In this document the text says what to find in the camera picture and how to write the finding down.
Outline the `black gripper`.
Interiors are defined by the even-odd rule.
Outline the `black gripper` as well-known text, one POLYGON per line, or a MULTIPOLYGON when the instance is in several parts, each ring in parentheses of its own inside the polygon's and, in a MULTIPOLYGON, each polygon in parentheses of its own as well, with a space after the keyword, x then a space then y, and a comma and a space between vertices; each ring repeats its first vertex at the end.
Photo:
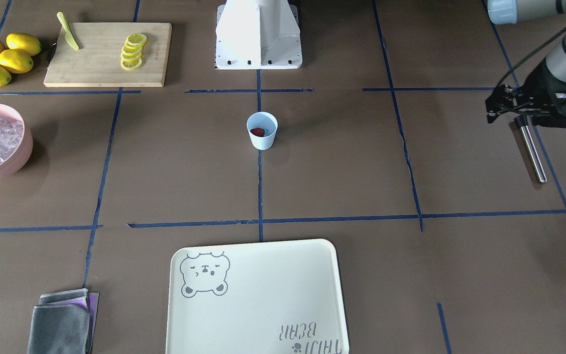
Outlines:
POLYGON ((485 109, 488 123, 512 113, 532 117, 537 126, 566 129, 566 82, 555 78, 541 62, 521 87, 495 87, 485 109))

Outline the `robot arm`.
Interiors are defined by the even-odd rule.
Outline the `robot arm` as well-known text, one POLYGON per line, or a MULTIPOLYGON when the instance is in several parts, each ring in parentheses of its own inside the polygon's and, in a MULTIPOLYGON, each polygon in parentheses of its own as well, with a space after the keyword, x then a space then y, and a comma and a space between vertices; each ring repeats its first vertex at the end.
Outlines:
MULTIPOLYGON (((490 0, 490 21, 496 25, 525 22, 566 14, 566 0, 490 0)), ((523 85, 512 88, 503 76, 485 100, 488 123, 503 114, 532 117, 541 127, 566 129, 566 26, 527 54, 531 58, 556 42, 555 47, 527 76, 523 85)))

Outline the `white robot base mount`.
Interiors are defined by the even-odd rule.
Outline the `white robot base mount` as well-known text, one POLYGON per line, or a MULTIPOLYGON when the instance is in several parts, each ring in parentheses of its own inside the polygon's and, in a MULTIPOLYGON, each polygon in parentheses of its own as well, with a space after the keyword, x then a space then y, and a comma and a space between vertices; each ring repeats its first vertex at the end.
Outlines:
POLYGON ((303 65, 297 7, 287 0, 227 0, 217 8, 214 67, 286 70, 303 65))

